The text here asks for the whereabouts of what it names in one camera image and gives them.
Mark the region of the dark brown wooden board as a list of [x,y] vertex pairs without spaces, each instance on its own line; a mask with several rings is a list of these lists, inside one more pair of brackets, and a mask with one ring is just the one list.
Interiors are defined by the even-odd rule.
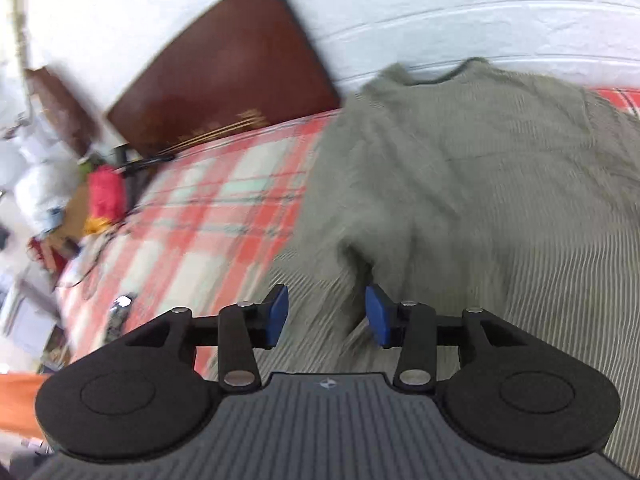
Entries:
[[220,0],[106,118],[143,156],[335,110],[341,98],[288,0]]

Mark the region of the green striped checked shirt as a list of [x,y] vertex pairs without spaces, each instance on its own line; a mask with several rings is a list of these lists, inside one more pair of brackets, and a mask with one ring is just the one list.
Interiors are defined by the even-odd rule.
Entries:
[[393,65],[322,134],[294,232],[254,298],[290,292],[262,374],[395,367],[363,291],[478,307],[608,376],[606,450],[639,470],[639,122],[597,93],[472,58],[433,81]]

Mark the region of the red cloth bundle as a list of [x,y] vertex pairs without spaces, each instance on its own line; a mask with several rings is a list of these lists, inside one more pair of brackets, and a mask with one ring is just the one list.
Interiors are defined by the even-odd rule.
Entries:
[[126,212],[125,182],[112,166],[99,166],[88,175],[89,216],[116,222]]

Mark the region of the red plaid bed sheet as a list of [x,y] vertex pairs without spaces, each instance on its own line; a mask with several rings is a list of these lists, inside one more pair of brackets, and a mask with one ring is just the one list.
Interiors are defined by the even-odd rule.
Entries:
[[118,296],[134,297],[129,328],[177,306],[207,316],[262,300],[255,288],[294,232],[322,134],[343,107],[199,146],[160,170],[101,264],[61,292],[74,358],[101,347]]

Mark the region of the black metal stand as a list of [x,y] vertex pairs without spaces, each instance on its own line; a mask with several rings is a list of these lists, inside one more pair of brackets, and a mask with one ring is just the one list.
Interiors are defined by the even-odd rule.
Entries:
[[157,167],[166,164],[166,162],[172,162],[176,158],[174,154],[155,155],[147,158],[134,156],[128,144],[116,146],[113,155],[116,162],[116,172],[124,180],[127,212],[136,208],[151,178],[156,174]]

